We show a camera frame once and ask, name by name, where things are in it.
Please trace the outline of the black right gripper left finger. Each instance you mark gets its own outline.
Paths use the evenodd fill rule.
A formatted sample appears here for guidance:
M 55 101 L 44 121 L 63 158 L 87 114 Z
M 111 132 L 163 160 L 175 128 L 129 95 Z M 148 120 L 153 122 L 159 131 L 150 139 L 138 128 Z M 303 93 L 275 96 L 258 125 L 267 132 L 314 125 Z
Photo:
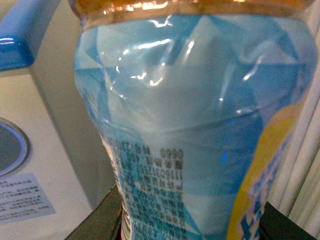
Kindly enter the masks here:
M 122 212 L 119 191 L 116 186 L 113 186 L 96 209 L 65 239 L 119 240 L 121 238 Z

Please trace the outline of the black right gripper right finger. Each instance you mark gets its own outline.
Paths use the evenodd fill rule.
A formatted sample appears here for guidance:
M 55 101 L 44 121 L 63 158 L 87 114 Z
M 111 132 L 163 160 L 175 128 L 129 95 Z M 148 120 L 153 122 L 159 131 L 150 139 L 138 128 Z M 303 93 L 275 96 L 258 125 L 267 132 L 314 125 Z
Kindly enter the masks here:
M 316 240 L 268 201 L 259 227 L 261 240 Z

